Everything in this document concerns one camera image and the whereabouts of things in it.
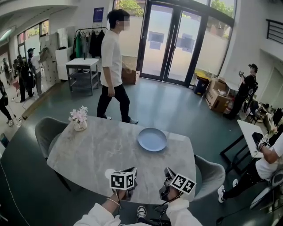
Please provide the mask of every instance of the ceiling light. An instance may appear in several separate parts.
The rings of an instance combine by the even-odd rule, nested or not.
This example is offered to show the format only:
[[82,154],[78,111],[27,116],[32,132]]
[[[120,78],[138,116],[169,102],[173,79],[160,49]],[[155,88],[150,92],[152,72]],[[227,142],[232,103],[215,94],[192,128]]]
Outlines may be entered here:
[[6,39],[6,38],[9,36],[9,34],[11,33],[11,31],[12,31],[12,29],[7,30],[7,31],[2,35],[2,37],[0,38],[0,41]]

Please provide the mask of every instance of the white vase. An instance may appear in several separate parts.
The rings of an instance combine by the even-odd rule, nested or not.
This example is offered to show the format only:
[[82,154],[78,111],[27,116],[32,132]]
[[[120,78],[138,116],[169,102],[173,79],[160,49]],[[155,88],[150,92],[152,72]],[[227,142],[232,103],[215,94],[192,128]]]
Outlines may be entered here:
[[80,123],[77,123],[74,121],[74,130],[78,132],[85,130],[87,127],[88,127],[88,124],[86,121],[80,122]]

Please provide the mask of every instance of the blue plate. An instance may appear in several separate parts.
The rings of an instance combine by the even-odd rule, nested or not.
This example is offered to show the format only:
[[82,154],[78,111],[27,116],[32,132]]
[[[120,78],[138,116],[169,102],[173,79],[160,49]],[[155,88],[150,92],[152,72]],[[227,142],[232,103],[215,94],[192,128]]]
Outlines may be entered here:
[[167,145],[167,138],[159,129],[145,128],[138,135],[138,143],[148,151],[161,151]]

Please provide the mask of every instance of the cap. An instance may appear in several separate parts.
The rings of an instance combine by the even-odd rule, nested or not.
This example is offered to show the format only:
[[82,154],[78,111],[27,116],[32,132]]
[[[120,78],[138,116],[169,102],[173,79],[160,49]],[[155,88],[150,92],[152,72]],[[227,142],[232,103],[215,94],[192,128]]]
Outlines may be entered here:
[[249,67],[253,68],[255,70],[255,73],[257,73],[258,68],[255,64],[249,64]]
[[30,52],[34,51],[34,49],[35,49],[35,48],[29,48],[28,51],[27,51],[27,53],[30,53]]

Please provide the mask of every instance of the marble tabletop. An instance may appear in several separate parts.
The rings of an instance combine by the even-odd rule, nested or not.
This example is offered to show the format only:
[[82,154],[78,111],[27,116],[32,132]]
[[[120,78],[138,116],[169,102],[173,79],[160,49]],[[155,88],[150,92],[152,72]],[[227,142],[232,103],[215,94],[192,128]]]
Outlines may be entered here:
[[[90,191],[111,196],[107,169],[138,168],[137,183],[132,202],[163,203],[159,189],[163,186],[164,169],[170,167],[195,181],[195,159],[191,141],[186,136],[164,132],[168,143],[160,152],[144,150],[137,142],[140,125],[97,117],[88,117],[88,128],[76,132],[69,124],[56,141],[47,164],[73,183]],[[190,195],[192,201],[195,188]]]

